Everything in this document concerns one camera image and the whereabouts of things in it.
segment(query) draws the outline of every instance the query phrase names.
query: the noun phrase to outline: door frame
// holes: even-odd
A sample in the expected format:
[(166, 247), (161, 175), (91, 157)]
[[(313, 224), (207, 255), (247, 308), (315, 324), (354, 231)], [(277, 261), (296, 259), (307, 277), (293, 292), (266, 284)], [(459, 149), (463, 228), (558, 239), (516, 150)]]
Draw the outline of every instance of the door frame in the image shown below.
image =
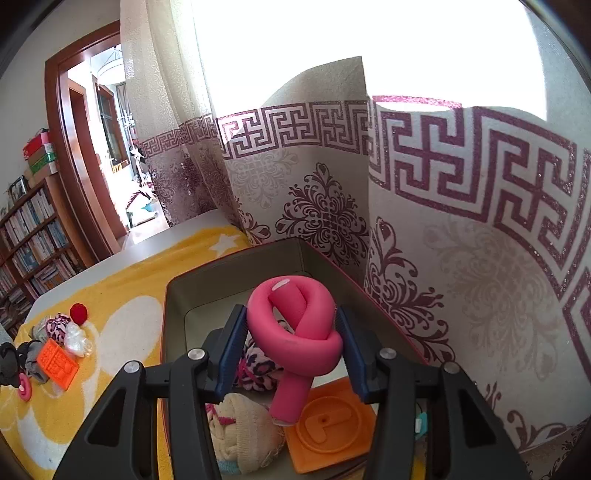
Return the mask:
[(67, 72), (86, 59), (121, 43), (117, 20), (76, 40), (45, 63), (45, 99), (51, 141), (72, 210), (98, 260), (121, 250), (99, 203), (80, 151)]

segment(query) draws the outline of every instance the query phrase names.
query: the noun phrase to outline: greek key pattern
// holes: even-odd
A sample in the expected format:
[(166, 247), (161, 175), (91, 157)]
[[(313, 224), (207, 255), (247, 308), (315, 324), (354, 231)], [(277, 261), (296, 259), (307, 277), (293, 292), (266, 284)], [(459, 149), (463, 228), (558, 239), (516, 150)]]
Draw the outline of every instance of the greek key pattern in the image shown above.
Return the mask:
[(261, 107), (218, 118), (217, 127), (227, 160), (299, 145), (368, 153), (368, 110), (363, 100)]
[[(419, 103), (440, 108), (417, 112)], [(371, 118), (370, 179), (516, 240), (551, 284), (591, 380), (589, 345), (582, 341), (591, 333), (591, 261), (584, 255), (591, 154), (512, 115), (441, 100), (374, 97)]]
[(217, 140), (217, 128), (213, 116), (207, 114), (187, 120), (174, 130), (150, 137), (144, 140), (141, 145), (146, 157), (150, 158), (183, 144), (193, 145), (210, 139)]

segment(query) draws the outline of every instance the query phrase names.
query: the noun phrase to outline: patterned curtain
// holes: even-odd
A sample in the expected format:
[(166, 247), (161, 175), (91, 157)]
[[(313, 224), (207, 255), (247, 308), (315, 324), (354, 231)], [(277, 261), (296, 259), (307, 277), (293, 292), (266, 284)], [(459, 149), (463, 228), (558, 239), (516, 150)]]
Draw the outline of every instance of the patterned curtain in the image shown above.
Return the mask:
[(549, 478), (591, 413), (591, 95), (517, 0), (423, 3), (126, 0), (138, 135), (169, 222), (314, 245)]

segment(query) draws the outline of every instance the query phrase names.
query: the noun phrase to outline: bookshelf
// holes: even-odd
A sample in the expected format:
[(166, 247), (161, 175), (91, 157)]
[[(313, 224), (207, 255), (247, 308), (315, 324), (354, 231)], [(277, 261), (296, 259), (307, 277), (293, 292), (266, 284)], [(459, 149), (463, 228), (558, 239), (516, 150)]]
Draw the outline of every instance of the bookshelf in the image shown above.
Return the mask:
[(14, 338), (37, 298), (94, 263), (59, 174), (46, 177), (0, 219), (0, 323)]

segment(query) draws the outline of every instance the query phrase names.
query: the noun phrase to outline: knotted pink tube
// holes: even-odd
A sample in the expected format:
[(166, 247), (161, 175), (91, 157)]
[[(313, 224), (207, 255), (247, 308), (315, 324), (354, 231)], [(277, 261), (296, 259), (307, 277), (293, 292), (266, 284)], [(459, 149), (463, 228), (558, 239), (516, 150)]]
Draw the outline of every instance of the knotted pink tube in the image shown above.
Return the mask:
[[(273, 307), (294, 335), (277, 323)], [(334, 329), (334, 318), (330, 292), (313, 278), (270, 278), (252, 292), (246, 310), (248, 329), (266, 356), (284, 368), (269, 411), (277, 424), (296, 423), (314, 377), (326, 375), (339, 362), (343, 342)]]

